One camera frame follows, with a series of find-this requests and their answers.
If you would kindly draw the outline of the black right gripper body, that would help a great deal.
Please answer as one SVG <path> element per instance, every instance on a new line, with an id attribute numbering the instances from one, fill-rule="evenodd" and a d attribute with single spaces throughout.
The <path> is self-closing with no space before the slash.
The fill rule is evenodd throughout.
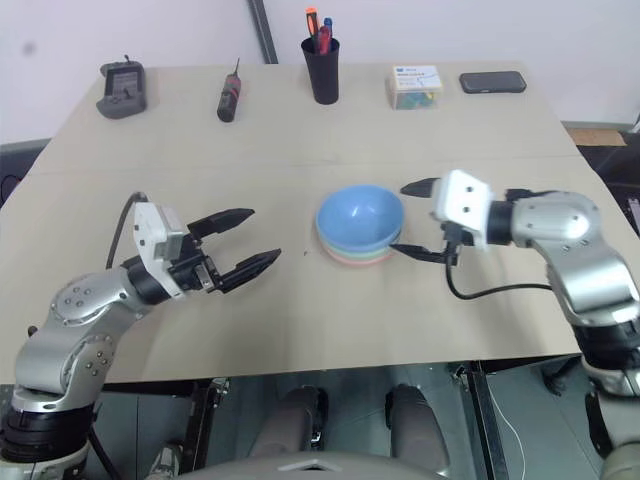
<path id="1" fill-rule="evenodd" d="M 458 264 L 460 249 L 463 246 L 474 246 L 473 236 L 460 225 L 452 222 L 444 222 L 440 227 L 443 231 L 445 241 L 445 247 L 443 250 L 445 263 L 451 266 L 456 266 Z"/>

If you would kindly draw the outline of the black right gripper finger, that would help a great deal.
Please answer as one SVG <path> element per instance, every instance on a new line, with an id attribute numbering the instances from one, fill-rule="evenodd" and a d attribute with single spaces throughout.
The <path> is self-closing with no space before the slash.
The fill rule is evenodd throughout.
<path id="1" fill-rule="evenodd" d="M 400 189 L 400 193 L 417 198 L 431 198 L 438 178 L 425 178 L 411 182 Z"/>
<path id="2" fill-rule="evenodd" d="M 390 248 L 414 260 L 436 264 L 446 263 L 447 255 L 444 252 L 434 252 L 422 246 L 395 243 L 391 244 Z"/>

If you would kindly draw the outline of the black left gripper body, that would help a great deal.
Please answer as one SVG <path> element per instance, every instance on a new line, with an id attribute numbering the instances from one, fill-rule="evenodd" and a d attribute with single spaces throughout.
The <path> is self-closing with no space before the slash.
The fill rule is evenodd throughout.
<path id="1" fill-rule="evenodd" d="M 185 235 L 178 257 L 170 261 L 169 275 L 184 292 L 222 290 L 222 276 L 201 244 L 192 234 Z"/>

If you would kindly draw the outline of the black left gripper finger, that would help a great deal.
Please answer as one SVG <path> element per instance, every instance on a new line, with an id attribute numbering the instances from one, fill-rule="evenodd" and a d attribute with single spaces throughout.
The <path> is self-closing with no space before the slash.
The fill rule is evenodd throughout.
<path id="1" fill-rule="evenodd" d="M 250 208 L 227 209 L 195 220 L 187 225 L 187 229 L 194 241 L 201 243 L 203 238 L 212 234 L 234 229 L 254 213 Z"/>
<path id="2" fill-rule="evenodd" d="M 281 253 L 281 249 L 273 249 L 257 253 L 241 261 L 233 270 L 218 277 L 216 289 L 226 294 L 254 280 L 269 268 Z"/>

